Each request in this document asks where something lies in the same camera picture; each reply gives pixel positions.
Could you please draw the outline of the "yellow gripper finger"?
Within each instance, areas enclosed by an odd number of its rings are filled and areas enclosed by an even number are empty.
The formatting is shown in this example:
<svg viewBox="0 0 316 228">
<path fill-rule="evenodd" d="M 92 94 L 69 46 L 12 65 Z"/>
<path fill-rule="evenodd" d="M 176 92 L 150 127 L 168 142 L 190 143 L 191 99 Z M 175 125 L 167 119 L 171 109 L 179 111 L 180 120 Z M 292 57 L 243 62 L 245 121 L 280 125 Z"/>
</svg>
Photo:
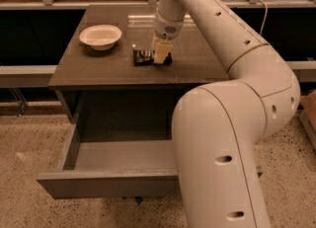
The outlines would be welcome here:
<svg viewBox="0 0 316 228">
<path fill-rule="evenodd" d="M 153 38 L 152 38 L 152 45 L 151 45 L 151 48 L 152 50 L 156 50 L 156 46 L 159 42 L 159 39 L 156 35 L 153 35 Z"/>
<path fill-rule="evenodd" d="M 172 44 L 166 40 L 159 40 L 154 45 L 154 63 L 162 64 L 172 49 Z"/>
</svg>

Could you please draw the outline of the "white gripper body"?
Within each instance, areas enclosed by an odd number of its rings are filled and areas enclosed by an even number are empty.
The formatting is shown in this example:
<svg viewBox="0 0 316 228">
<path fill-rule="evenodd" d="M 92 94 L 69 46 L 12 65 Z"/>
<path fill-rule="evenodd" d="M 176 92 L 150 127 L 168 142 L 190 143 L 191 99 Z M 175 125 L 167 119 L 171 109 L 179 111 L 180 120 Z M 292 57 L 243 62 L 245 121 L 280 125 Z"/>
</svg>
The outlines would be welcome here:
<svg viewBox="0 0 316 228">
<path fill-rule="evenodd" d="M 184 13 L 161 13 L 156 11 L 154 17 L 154 32 L 157 38 L 174 39 L 178 36 L 184 23 Z"/>
</svg>

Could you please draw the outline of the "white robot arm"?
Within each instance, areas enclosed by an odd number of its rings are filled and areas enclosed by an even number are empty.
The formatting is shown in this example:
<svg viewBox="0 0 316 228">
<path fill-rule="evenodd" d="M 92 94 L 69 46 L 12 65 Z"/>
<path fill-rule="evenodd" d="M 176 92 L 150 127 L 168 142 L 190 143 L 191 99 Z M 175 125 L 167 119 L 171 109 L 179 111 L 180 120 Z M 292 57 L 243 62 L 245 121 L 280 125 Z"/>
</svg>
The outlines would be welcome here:
<svg viewBox="0 0 316 228">
<path fill-rule="evenodd" d="M 274 48 L 221 0 L 160 0 L 156 44 L 191 16 L 229 78 L 178 101 L 172 138 L 189 228 L 271 228 L 254 145 L 283 128 L 300 101 Z"/>
</svg>

